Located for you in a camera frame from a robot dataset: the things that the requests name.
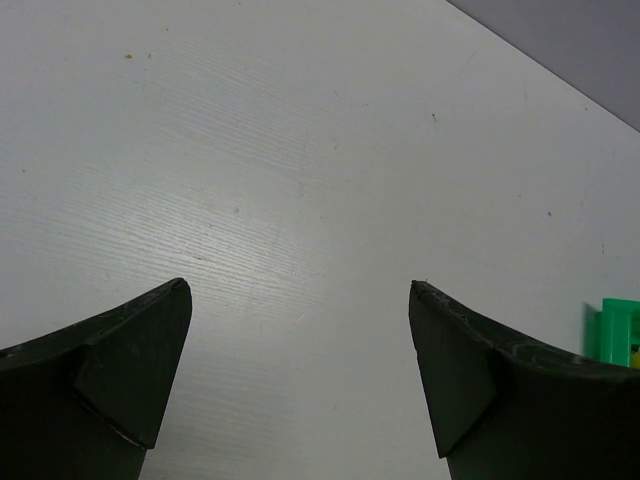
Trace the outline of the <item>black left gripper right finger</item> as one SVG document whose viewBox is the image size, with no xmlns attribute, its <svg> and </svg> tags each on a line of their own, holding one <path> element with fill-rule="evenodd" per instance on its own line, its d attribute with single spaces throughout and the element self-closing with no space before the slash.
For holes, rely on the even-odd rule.
<svg viewBox="0 0 640 480">
<path fill-rule="evenodd" d="M 472 311 L 424 281 L 409 322 L 438 455 L 454 479 L 635 479 L 639 374 Z"/>
</svg>

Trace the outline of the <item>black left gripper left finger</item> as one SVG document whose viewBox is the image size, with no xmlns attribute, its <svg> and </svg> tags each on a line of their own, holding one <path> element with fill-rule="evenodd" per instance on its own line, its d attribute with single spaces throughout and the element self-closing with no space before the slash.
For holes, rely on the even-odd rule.
<svg viewBox="0 0 640 480">
<path fill-rule="evenodd" d="M 2 478 L 138 478 L 191 315 L 189 284 L 176 278 L 2 350 Z"/>
</svg>

